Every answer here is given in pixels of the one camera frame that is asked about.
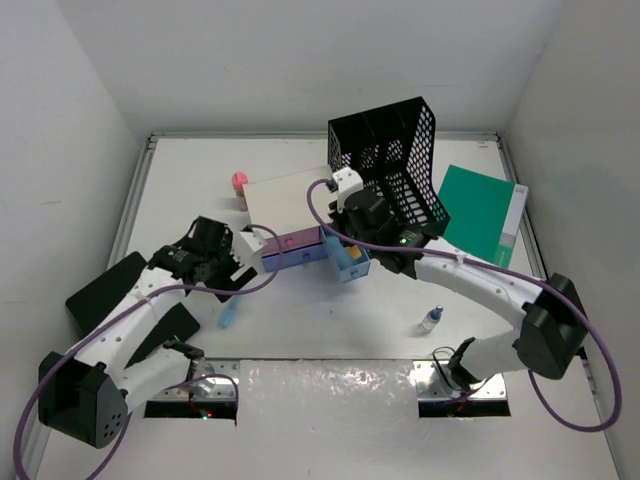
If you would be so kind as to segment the white drawer organizer box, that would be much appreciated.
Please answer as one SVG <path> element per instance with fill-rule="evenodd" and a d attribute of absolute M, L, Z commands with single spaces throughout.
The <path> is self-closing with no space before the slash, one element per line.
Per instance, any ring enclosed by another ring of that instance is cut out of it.
<path fill-rule="evenodd" d="M 278 234 L 277 239 L 266 237 L 267 246 L 262 250 L 265 271 L 292 268 L 327 257 L 320 225 L 309 210 L 306 192 L 314 181 L 330 176 L 330 168 L 322 166 L 244 186 L 250 222 Z"/>

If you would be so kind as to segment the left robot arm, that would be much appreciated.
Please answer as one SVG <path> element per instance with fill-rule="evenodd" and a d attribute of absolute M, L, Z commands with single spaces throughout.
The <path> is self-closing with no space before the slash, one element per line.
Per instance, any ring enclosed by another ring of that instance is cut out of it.
<path fill-rule="evenodd" d="M 185 381 L 201 349 L 170 335 L 134 362 L 163 318 L 194 287 L 220 300 L 257 274 L 252 261 L 266 245 L 251 227 L 197 218 L 179 241 L 157 250 L 130 290 L 89 335 L 64 355 L 40 364 L 38 419 L 97 449 L 109 445 L 128 415 L 163 390 Z"/>

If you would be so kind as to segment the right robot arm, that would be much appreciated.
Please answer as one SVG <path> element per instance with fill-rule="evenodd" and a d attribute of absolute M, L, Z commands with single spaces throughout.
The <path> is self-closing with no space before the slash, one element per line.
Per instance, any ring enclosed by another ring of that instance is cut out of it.
<path fill-rule="evenodd" d="M 567 277 L 540 280 L 470 256 L 431 227 L 400 219 L 369 189 L 339 195 L 330 217 L 340 239 L 364 247 L 390 272 L 444 287 L 510 324 L 503 334 L 470 337 L 456 348 L 446 378 L 457 387 L 519 370 L 559 380 L 581 348 L 584 308 Z"/>

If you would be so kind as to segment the blue pulled-out drawer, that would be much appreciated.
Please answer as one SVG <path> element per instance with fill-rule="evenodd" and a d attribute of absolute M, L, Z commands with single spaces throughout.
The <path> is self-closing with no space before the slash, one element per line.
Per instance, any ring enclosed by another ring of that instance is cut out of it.
<path fill-rule="evenodd" d="M 359 280 L 369 274 L 371 260 L 362 247 L 359 247 L 362 256 L 357 260 L 353 260 L 346 250 L 351 245 L 343 245 L 338 237 L 324 227 L 321 228 L 321 233 L 329 262 L 340 283 L 345 284 Z"/>

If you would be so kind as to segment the light blue highlighter pen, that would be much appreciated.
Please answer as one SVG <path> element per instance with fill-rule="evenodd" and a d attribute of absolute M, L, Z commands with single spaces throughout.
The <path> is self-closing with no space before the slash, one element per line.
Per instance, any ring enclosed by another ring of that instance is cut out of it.
<path fill-rule="evenodd" d="M 231 297 L 225 303 L 224 309 L 221 312 L 217 321 L 217 326 L 220 329 L 227 329 L 234 323 L 236 318 L 238 303 L 239 303 L 239 298 L 237 296 Z"/>

